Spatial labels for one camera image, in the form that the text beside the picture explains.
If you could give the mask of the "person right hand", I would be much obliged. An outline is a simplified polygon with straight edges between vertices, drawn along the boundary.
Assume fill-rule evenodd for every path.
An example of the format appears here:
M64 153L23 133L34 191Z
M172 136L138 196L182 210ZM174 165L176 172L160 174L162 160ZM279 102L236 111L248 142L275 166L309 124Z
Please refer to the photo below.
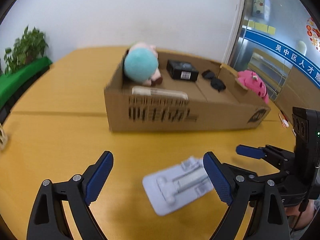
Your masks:
M289 227L293 228L294 225L296 230L305 228L313 219L315 213L315 201L309 200L306 210L300 215L300 205L291 206L285 208L285 213L288 219Z

